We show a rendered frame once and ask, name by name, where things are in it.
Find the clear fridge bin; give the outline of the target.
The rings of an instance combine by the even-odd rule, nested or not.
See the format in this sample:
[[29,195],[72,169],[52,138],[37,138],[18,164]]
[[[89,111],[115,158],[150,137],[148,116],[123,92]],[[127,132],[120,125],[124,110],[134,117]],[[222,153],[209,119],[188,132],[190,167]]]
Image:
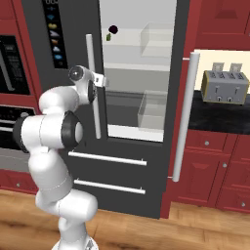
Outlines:
[[138,126],[141,129],[163,130],[166,104],[167,92],[146,90],[138,111]]
[[167,22],[149,22],[141,31],[142,57],[170,58],[174,25]]

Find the dark grey fridge door with panel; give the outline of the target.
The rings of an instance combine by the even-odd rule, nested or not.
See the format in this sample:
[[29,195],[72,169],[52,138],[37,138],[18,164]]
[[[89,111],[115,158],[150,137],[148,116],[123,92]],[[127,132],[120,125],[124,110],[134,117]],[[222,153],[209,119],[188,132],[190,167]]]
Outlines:
[[[67,69],[55,69],[46,28],[42,0],[21,0],[42,92],[53,87],[72,85]],[[96,73],[104,73],[99,0],[59,0],[62,34],[68,67],[88,66],[86,35],[93,35]],[[97,140],[94,113],[82,105],[76,115],[84,126],[84,139],[78,152],[98,153],[107,139],[104,89],[98,89],[102,137]]]

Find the open dark grey fridge door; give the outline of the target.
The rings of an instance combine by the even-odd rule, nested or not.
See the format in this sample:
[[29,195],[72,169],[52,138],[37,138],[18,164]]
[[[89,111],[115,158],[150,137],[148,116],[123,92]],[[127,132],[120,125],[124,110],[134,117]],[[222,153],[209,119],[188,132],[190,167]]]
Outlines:
[[166,180],[169,180],[168,176],[170,170],[172,144],[175,142],[174,135],[177,131],[175,128],[175,121],[176,117],[180,113],[178,111],[177,102],[186,39],[188,10],[189,0],[177,0],[163,141],[164,171]]

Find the dark grey fridge drawer front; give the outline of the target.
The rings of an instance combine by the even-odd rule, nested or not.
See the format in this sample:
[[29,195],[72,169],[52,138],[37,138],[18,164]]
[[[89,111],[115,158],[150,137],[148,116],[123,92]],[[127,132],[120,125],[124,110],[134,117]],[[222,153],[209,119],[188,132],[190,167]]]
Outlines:
[[[143,160],[147,166],[124,164],[118,162],[108,162],[87,158],[69,156],[70,151],[90,153],[97,155],[130,158]],[[75,149],[66,150],[63,153],[69,170],[116,170],[139,171],[144,170],[157,174],[160,163],[160,144],[148,143],[126,139],[102,138],[100,140],[91,138],[83,140]]]
[[146,194],[137,194],[110,190],[98,187],[86,187],[74,184],[79,190],[93,194],[99,201],[99,208],[158,219],[160,217],[161,195],[163,191],[162,178],[155,173],[144,170],[71,170],[75,179],[128,188],[146,190]]

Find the dark grey fridge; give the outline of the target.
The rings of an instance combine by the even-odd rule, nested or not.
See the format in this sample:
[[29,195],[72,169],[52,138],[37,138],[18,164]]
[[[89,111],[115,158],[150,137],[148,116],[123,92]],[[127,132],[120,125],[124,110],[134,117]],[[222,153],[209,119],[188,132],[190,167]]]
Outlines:
[[168,178],[189,0],[21,0],[39,113],[21,138],[39,196],[156,218]]

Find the black built-in microwave oven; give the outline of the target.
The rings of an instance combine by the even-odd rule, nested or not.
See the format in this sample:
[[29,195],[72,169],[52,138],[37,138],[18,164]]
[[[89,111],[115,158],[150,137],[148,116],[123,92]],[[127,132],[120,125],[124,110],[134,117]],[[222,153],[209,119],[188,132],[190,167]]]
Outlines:
[[0,93],[30,94],[15,35],[0,35]]

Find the black and silver oven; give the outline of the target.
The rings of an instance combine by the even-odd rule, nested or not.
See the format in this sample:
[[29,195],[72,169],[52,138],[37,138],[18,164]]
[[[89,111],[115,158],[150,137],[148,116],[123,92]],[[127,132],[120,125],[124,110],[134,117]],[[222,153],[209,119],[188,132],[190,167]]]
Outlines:
[[0,169],[28,171],[29,155],[13,140],[13,128],[18,118],[34,114],[33,107],[0,105]]

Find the red drawer front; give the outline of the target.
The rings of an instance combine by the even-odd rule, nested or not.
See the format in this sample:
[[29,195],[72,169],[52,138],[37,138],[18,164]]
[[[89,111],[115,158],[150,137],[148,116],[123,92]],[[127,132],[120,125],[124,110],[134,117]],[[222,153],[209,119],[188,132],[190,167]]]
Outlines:
[[227,135],[217,132],[189,130],[187,132],[186,148],[203,148],[222,151],[227,139]]
[[250,214],[250,191],[224,187],[219,195],[217,207],[222,210]]
[[0,169],[0,189],[36,194],[38,187],[26,172]]

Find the silver four-slot toaster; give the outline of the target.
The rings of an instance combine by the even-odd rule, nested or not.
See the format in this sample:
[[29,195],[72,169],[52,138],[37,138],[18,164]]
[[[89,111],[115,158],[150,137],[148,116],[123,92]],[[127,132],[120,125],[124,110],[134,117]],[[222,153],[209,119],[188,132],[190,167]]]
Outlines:
[[221,62],[214,62],[211,70],[203,72],[201,96],[205,103],[245,104],[250,81],[241,71],[241,63],[232,63],[223,71]]

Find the red cupboard door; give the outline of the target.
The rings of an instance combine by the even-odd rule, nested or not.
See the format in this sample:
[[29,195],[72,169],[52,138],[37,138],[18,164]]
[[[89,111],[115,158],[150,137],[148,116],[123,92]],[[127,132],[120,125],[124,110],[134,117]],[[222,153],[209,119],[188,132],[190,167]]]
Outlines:
[[217,172],[228,162],[229,156],[226,154],[186,150],[180,180],[177,182],[177,200],[207,206]]
[[225,179],[225,186],[250,191],[250,135],[238,137]]

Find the red wall cupboard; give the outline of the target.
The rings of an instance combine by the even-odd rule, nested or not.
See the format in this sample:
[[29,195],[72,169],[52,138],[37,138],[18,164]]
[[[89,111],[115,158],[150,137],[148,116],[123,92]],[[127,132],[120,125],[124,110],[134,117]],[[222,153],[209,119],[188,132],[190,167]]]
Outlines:
[[202,0],[195,47],[250,51],[250,0]]
[[12,0],[0,0],[0,34],[19,34],[19,26]]

